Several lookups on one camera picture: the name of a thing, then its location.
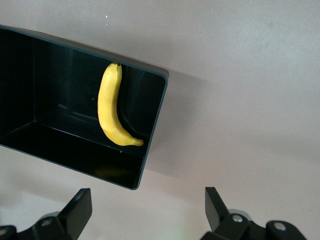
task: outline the black plastic container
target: black plastic container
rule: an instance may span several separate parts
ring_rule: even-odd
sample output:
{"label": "black plastic container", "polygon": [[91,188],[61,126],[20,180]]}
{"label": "black plastic container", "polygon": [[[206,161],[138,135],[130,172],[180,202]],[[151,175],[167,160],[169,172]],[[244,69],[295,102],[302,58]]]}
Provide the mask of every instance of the black plastic container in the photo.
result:
{"label": "black plastic container", "polygon": [[[97,112],[102,75],[122,64],[121,124],[143,146],[118,146]],[[41,32],[0,25],[0,145],[136,189],[168,72]]]}

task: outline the box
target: box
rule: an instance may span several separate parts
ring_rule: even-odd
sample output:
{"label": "box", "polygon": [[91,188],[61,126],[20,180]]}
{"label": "box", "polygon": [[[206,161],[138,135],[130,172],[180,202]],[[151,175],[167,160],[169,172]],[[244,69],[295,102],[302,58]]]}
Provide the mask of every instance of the box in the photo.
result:
{"label": "box", "polygon": [[[106,67],[122,65],[117,114],[143,146],[102,131],[97,98]],[[0,25],[0,145],[137,189],[168,72],[41,32]]]}

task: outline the gray surface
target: gray surface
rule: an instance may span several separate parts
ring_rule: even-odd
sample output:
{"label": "gray surface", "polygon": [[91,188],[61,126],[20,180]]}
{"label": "gray surface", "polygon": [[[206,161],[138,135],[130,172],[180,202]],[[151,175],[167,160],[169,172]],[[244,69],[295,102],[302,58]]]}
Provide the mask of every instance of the gray surface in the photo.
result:
{"label": "gray surface", "polygon": [[90,187],[80,239],[196,240],[215,186],[257,224],[319,238],[320,1],[1,0],[0,24],[170,73],[138,190],[0,147],[0,224],[22,230]]}

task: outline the yellow banana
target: yellow banana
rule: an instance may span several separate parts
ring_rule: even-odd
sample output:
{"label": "yellow banana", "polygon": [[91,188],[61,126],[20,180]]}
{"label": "yellow banana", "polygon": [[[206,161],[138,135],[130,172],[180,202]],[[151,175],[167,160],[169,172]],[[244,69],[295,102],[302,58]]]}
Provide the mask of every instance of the yellow banana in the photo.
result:
{"label": "yellow banana", "polygon": [[98,94],[98,118],[104,134],[120,146],[142,146],[144,141],[130,135],[121,125],[117,100],[122,79],[120,63],[111,63],[104,71]]}

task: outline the screw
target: screw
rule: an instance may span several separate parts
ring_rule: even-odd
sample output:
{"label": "screw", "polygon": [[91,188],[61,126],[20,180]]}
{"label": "screw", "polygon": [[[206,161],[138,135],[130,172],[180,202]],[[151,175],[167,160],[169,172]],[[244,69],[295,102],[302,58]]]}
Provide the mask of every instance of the screw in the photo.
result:
{"label": "screw", "polygon": [[41,227],[48,226],[48,225],[51,224],[51,223],[52,223],[52,218],[45,219],[45,220],[42,221]]}
{"label": "screw", "polygon": [[235,221],[237,223],[242,223],[242,221],[243,221],[242,217],[239,215],[233,215],[232,219],[233,219],[233,221]]}
{"label": "screw", "polygon": [[280,230],[280,231],[285,231],[285,230],[287,230],[286,226],[285,226],[283,223],[278,222],[278,221],[274,223],[274,227],[275,227],[276,229]]}
{"label": "screw", "polygon": [[6,228],[0,229],[0,236],[5,235],[6,233],[7,233],[7,229]]}

